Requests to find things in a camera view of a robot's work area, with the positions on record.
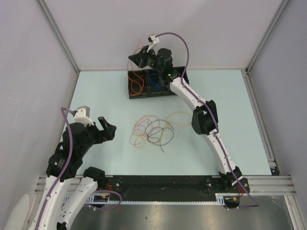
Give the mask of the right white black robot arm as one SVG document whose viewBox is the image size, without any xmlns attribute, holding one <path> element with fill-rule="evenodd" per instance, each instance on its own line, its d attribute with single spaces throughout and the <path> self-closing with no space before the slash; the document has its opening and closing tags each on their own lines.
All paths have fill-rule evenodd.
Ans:
<svg viewBox="0 0 307 230">
<path fill-rule="evenodd" d="M 149 67 L 156 71 L 161 85 L 175 93 L 191 109 L 191 126 L 210 147 L 217 161 L 222 188 L 226 192 L 233 192 L 240 186 L 246 191 L 242 182 L 243 174 L 228 154 L 220 136 L 216 103 L 205 100 L 191 88 L 186 69 L 180 71 L 173 66 L 171 50 L 161 48 L 155 53 L 149 46 L 144 46 L 139 52 L 128 56 L 128 59 L 140 69 Z"/>
</svg>

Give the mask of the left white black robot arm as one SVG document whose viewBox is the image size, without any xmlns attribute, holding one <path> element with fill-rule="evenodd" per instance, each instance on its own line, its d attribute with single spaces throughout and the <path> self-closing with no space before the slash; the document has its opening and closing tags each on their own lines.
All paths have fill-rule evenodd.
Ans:
<svg viewBox="0 0 307 230">
<path fill-rule="evenodd" d="M 93 145 L 111 141 L 115 137 L 115 125 L 109 124 L 104 117 L 99 117 L 98 121 L 102 130 L 88 117 L 67 123 L 62 142 L 48 160 L 43 196 L 34 220 L 28 227 L 30 230 L 69 230 L 89 196 L 105 188 L 105 172 L 89 167 L 69 200 L 64 201 L 88 150 Z"/>
</svg>

